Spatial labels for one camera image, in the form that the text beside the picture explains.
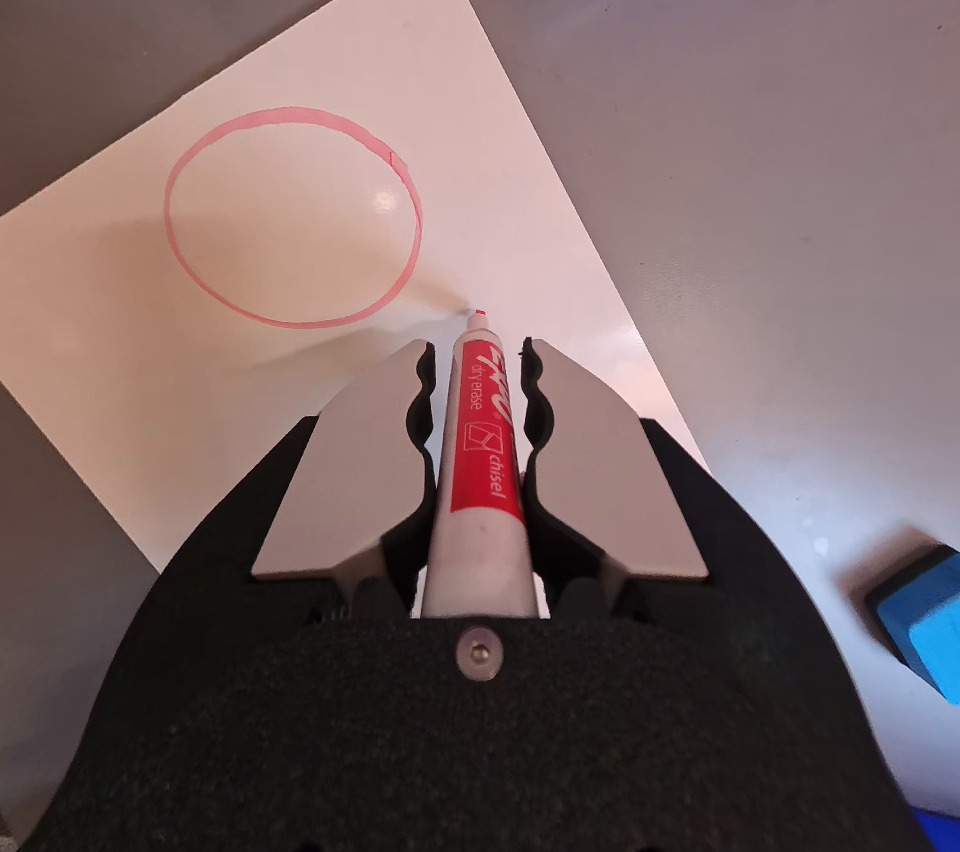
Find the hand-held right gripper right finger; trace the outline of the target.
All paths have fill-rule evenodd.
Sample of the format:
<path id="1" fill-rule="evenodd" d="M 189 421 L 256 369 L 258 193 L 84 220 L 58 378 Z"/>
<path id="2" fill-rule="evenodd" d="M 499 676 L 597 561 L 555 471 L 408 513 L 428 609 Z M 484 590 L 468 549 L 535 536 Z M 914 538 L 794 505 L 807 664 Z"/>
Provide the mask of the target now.
<path id="1" fill-rule="evenodd" d="M 578 580 L 606 606 L 633 579 L 709 582 L 641 416 L 544 339 L 524 340 L 520 372 L 531 446 L 521 498 L 548 606 Z"/>

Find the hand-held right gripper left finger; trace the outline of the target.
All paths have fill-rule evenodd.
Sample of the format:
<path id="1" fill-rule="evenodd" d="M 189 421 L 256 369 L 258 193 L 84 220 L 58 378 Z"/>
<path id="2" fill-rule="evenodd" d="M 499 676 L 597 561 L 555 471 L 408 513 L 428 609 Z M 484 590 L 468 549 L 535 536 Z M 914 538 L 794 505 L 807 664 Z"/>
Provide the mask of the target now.
<path id="1" fill-rule="evenodd" d="M 414 340 L 343 388 L 318 414 L 251 574 L 333 579 L 346 598 L 388 579 L 412 606 L 437 502 L 434 346 Z"/>

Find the red dry erase marker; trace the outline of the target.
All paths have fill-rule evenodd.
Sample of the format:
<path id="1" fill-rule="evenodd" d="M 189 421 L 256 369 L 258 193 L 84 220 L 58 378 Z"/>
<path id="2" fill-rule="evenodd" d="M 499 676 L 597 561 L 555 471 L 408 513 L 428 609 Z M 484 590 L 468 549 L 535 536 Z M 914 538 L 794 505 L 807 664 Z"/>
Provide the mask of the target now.
<path id="1" fill-rule="evenodd" d="M 452 351 L 421 616 L 539 616 L 506 354 L 482 310 Z"/>

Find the white whiteboard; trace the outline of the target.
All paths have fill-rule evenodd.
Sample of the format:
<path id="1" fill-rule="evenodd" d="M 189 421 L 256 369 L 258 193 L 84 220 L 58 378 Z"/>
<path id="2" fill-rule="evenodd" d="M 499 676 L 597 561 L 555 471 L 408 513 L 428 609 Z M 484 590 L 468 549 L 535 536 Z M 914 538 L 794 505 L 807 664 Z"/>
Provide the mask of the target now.
<path id="1" fill-rule="evenodd" d="M 2 382 L 162 570 L 304 416 L 474 308 L 706 461 L 470 0 L 332 0 L 2 216 Z"/>

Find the blue foam eraser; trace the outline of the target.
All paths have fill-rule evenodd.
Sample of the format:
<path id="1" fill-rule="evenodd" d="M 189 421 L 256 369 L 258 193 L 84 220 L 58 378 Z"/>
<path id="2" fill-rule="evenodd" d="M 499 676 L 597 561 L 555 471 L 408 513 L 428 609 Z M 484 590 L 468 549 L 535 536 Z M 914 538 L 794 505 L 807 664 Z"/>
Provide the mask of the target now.
<path id="1" fill-rule="evenodd" d="M 959 704 L 959 553 L 940 545 L 876 585 L 866 608 L 894 654 Z"/>

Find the blue plastic bin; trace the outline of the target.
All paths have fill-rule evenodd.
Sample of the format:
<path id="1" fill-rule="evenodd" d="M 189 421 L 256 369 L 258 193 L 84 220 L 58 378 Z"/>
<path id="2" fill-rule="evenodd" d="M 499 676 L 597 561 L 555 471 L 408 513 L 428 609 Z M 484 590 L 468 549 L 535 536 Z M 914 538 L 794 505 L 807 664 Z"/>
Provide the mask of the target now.
<path id="1" fill-rule="evenodd" d="M 911 809 L 930 843 L 937 851 L 959 851 L 959 817 L 918 808 Z"/>

